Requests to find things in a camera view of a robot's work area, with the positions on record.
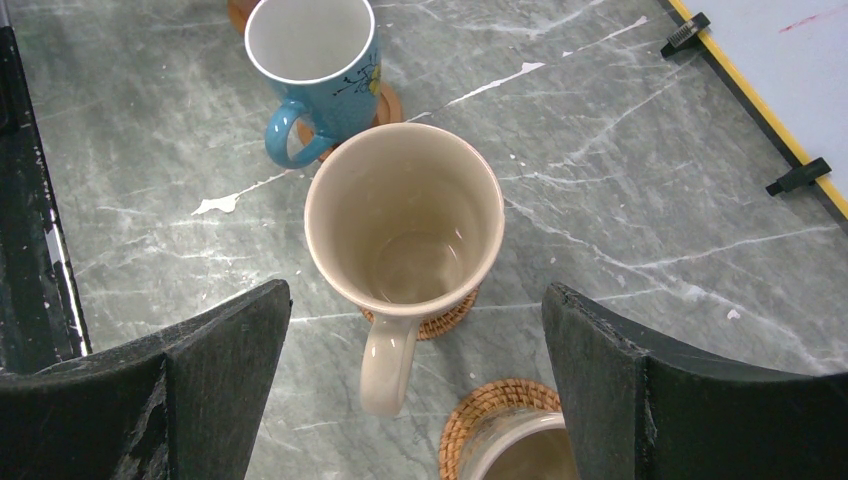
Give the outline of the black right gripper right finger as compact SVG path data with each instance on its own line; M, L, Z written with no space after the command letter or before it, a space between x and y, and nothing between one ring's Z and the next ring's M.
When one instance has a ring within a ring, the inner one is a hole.
M584 479L843 479L847 377L701 350L553 283L545 340Z

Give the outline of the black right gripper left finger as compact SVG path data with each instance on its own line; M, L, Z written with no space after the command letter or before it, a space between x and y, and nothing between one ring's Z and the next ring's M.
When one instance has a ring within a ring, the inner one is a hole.
M291 315L270 280L191 319L1 378L5 479L241 479Z

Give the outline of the cream seahorse mug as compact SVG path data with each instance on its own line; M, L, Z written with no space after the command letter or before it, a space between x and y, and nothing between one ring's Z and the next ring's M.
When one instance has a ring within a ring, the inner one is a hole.
M513 407L484 416L460 450L458 477L578 480L563 414Z

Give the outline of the woven rattan coaster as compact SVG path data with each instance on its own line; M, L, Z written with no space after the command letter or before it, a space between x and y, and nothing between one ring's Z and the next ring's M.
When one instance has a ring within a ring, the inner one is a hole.
M415 340L432 340L456 327L471 311L480 286L468 290L460 299L460 291L441 299L401 304L380 303L359 306L363 316L372 324L369 343L385 341L401 347Z
M461 449L476 424L514 408L560 412L561 402L554 389L525 378L496 380L476 388L453 409L443 428L438 450L440 478L459 478Z

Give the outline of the cream coral pattern mug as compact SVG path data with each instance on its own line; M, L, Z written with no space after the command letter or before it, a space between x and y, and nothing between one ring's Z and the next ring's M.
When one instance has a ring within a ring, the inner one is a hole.
M325 280L373 318L361 406L394 416L421 323L458 307L495 263L505 231L498 178L453 133L418 123L375 127L319 168L304 227Z

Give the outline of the light wooden coaster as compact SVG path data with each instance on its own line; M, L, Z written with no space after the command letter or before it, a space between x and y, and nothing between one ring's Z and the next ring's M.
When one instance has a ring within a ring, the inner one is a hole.
M259 0L227 0L227 12L229 19L239 34L243 35L246 24Z
M398 95L387 82L383 81L380 86L377 112L371 126L399 123L403 120L403 106ZM300 142L306 146L314 136L313 130L300 120L297 121L296 127Z

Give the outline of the teal blue mug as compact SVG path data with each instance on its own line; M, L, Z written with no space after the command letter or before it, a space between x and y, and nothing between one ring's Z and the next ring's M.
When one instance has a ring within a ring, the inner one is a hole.
M369 2L263 0L249 15L244 42L281 102L264 134L277 165L304 168L372 126L381 55Z

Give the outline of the black whiteboard stand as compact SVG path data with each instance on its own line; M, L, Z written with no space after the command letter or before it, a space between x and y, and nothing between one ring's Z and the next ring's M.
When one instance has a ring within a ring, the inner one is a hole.
M685 49L691 48L697 35L710 25L709 18L699 12L682 23L670 36L660 50L663 58L668 58ZM804 185L812 185L819 177L831 172L831 167L822 158L816 158L799 167L789 170L786 174L766 186L770 196L790 192Z

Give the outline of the yellow framed whiteboard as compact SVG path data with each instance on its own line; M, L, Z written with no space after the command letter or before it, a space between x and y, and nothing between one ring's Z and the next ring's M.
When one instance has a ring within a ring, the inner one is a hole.
M801 164L830 166L817 184L847 211L847 4L674 1L685 21Z

